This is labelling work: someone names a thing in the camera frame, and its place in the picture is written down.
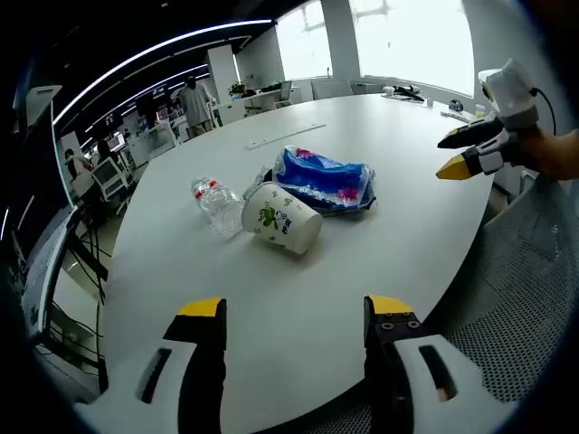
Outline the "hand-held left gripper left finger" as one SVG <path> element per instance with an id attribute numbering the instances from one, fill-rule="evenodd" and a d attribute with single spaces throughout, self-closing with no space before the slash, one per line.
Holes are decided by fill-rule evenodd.
<path id="1" fill-rule="evenodd" d="M 109 387 L 77 414 L 94 433 L 219 433 L 227 304 L 182 307 L 162 336 L 109 372 Z"/>

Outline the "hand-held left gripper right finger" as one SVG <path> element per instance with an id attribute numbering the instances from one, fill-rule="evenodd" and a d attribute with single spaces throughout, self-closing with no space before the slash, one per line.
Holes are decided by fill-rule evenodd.
<path id="1" fill-rule="evenodd" d="M 496 433 L 517 408 L 495 399 L 481 369 L 403 301 L 365 296 L 364 339 L 374 433 Z"/>

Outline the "person's right hand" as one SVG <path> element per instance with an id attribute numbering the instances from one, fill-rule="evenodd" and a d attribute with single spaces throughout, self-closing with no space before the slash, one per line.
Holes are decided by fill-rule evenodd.
<path id="1" fill-rule="evenodd" d="M 578 178 L 578 130 L 553 136 L 538 129 L 519 139 L 520 164 L 558 181 Z"/>

